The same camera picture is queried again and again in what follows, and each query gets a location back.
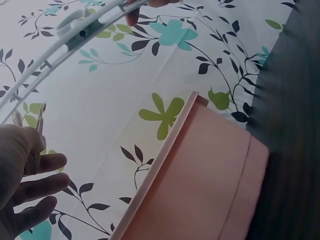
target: pink cardboard box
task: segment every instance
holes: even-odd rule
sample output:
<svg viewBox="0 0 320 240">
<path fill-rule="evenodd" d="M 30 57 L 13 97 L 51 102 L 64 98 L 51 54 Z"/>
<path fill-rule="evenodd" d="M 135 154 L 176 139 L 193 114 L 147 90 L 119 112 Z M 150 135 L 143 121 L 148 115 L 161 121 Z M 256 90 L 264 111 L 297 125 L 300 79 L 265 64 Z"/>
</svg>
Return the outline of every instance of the pink cardboard box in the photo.
<svg viewBox="0 0 320 240">
<path fill-rule="evenodd" d="M 268 149 L 194 92 L 110 240 L 244 240 Z"/>
</svg>

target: black vine print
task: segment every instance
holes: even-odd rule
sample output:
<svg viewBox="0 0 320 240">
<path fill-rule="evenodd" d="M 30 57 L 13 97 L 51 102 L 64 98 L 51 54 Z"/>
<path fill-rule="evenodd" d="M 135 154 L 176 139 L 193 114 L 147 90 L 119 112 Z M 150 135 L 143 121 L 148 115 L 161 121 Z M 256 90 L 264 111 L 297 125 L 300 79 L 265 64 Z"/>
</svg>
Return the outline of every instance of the black vine print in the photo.
<svg viewBox="0 0 320 240">
<path fill-rule="evenodd" d="M 134 179 L 135 189 L 137 190 L 138 189 L 137 180 L 136 180 L 137 173 L 142 172 L 142 171 L 148 171 L 149 167 L 152 165 L 152 163 L 154 162 L 155 159 L 150 158 L 147 161 L 145 161 L 144 154 L 142 153 L 141 149 L 137 145 L 134 145 L 134 153 L 135 153 L 136 158 L 127 149 L 125 149 L 122 146 L 121 146 L 121 151 L 127 159 L 135 162 L 135 164 L 136 164 L 136 170 L 134 172 L 133 179 Z M 128 199 L 121 199 L 121 200 L 124 202 L 130 202 Z"/>
<path fill-rule="evenodd" d="M 2 48 L 0 49 L 0 71 L 3 71 L 3 69 L 1 67 L 4 67 L 4 69 L 8 70 L 10 72 L 10 75 L 12 76 L 13 82 L 15 83 L 17 80 L 19 80 L 19 78 L 21 76 L 15 75 L 13 65 L 11 65 L 9 63 L 12 55 L 13 55 L 13 49 L 10 49 L 7 52 L 5 52 Z M 33 63 L 34 63 L 34 60 L 31 60 L 30 63 L 28 65 L 26 65 L 25 62 L 19 58 L 16 67 L 22 75 L 24 73 L 24 71 L 26 69 L 28 69 L 31 66 L 31 64 L 33 64 Z M 32 75 L 38 76 L 40 73 L 41 73 L 40 71 L 35 71 Z M 22 84 L 22 86 L 24 88 L 27 88 L 29 86 L 29 84 L 24 83 L 24 84 Z M 10 86 L 7 86 L 7 85 L 3 85 L 2 87 L 3 87 L 3 89 L 0 90 L 0 98 L 3 97 L 6 94 L 6 92 L 10 89 Z"/>
<path fill-rule="evenodd" d="M 64 225 L 63 221 L 62 221 L 62 217 L 68 217 L 68 218 L 72 218 L 76 221 L 79 221 L 81 223 L 83 223 L 84 225 L 86 225 L 87 227 L 93 228 L 99 232 L 101 232 L 102 234 L 106 235 L 106 236 L 110 236 L 111 233 L 113 232 L 113 230 L 115 229 L 114 224 L 112 223 L 110 226 L 110 230 L 106 230 L 105 228 L 103 228 L 98 222 L 97 220 L 94 218 L 92 212 L 98 210 L 98 211 L 105 211 L 107 210 L 110 205 L 104 204 L 104 203 L 91 203 L 89 205 L 87 205 L 84 200 L 83 200 L 83 195 L 84 194 L 88 194 L 89 191 L 91 191 L 94 187 L 94 183 L 85 183 L 82 186 L 80 186 L 80 188 L 78 189 L 77 186 L 74 184 L 73 181 L 70 180 L 70 184 L 68 186 L 68 188 L 66 188 L 65 190 L 63 190 L 66 194 L 74 197 L 78 202 L 81 203 L 81 205 L 83 206 L 84 210 L 87 212 L 89 218 L 91 220 L 94 221 L 95 225 L 92 225 L 91 223 L 88 223 L 82 219 L 79 219 L 75 216 L 72 216 L 71 214 L 68 214 L 66 212 L 63 212 L 59 209 L 54 209 L 53 213 L 51 214 L 51 216 L 49 217 L 49 221 L 52 225 L 55 225 L 56 223 L 58 224 L 58 228 L 60 229 L 60 231 L 63 233 L 63 235 L 68 239 L 68 240 L 72 240 L 72 233 L 71 231 Z"/>
<path fill-rule="evenodd" d="M 61 1 L 53 0 L 45 9 L 38 9 L 37 11 L 31 12 L 29 15 L 22 15 L 21 20 L 18 22 L 21 27 L 28 22 L 32 22 L 34 27 L 33 31 L 27 32 L 23 37 L 29 37 L 31 40 L 39 37 L 52 37 L 55 35 L 56 26 L 43 26 L 39 23 L 42 18 L 56 17 L 59 11 L 67 11 L 69 6 L 74 3 L 83 3 L 86 7 L 89 6 L 101 6 L 103 7 L 106 3 L 98 0 L 72 0 L 72 1 Z"/>
<path fill-rule="evenodd" d="M 230 3 L 233 2 L 230 0 L 221 0 L 218 2 L 220 6 L 227 9 L 233 9 L 236 7 L 234 5 L 230 5 Z M 244 106 L 239 106 L 239 104 L 235 101 L 235 92 L 236 90 L 241 89 L 245 94 L 253 96 L 254 93 L 248 89 L 247 85 L 253 87 L 256 86 L 254 83 L 256 78 L 255 76 L 258 75 L 258 71 L 264 70 L 264 64 L 261 63 L 261 60 L 259 61 L 259 58 L 256 54 L 248 54 L 248 51 L 238 36 L 238 33 L 241 31 L 240 22 L 238 20 L 231 22 L 225 16 L 219 16 L 217 19 L 212 19 L 211 17 L 203 14 L 205 9 L 203 5 L 191 6 L 188 4 L 183 4 L 183 6 L 178 6 L 177 8 L 185 11 L 199 12 L 199 16 L 170 16 L 164 14 L 151 17 L 140 14 L 139 21 L 134 27 L 135 31 L 133 31 L 132 34 L 140 40 L 134 41 L 131 44 L 131 51 L 135 53 L 136 51 L 144 50 L 148 45 L 151 45 L 151 53 L 156 56 L 162 46 L 169 46 L 171 43 L 175 43 L 175 39 L 172 39 L 172 41 L 169 43 L 168 41 L 163 41 L 163 39 L 170 39 L 170 36 L 166 35 L 166 32 L 169 31 L 165 31 L 164 29 L 173 28 L 173 25 L 178 24 L 178 21 L 187 22 L 191 25 L 191 28 L 188 30 L 188 34 L 185 34 L 182 39 L 179 38 L 180 42 L 178 47 L 186 51 L 195 49 L 200 53 L 200 55 L 196 57 L 196 59 L 199 61 L 199 67 L 197 70 L 199 75 L 209 74 L 210 68 L 216 68 L 218 70 L 222 80 L 225 82 L 225 85 L 228 88 L 228 92 L 215 92 L 215 90 L 211 88 L 208 91 L 209 100 L 217 109 L 221 111 L 230 109 L 230 106 L 233 105 L 235 111 L 233 111 L 231 115 L 236 121 L 246 123 L 248 121 L 248 114 L 244 110 Z M 171 19 L 169 22 L 166 22 L 163 20 L 163 17 L 170 17 Z M 228 25 L 229 30 L 226 32 L 220 32 L 217 28 L 212 27 L 213 24 L 211 23 L 214 21 L 220 21 L 221 23 Z M 221 44 L 225 47 L 219 57 L 215 57 L 213 59 L 203 50 L 201 50 L 200 47 L 190 42 L 190 40 L 195 39 L 198 36 L 196 33 L 198 25 L 203 25 L 209 30 L 209 36 L 211 37 L 213 44 Z M 153 36 L 149 32 L 149 27 L 160 33 L 161 36 Z M 252 72 L 249 70 L 249 63 L 256 67 L 255 71 Z M 236 84 L 231 85 L 231 81 L 226 78 L 223 70 L 224 68 L 221 68 L 221 65 L 223 64 L 232 66 L 234 77 L 237 79 Z"/>
</svg>

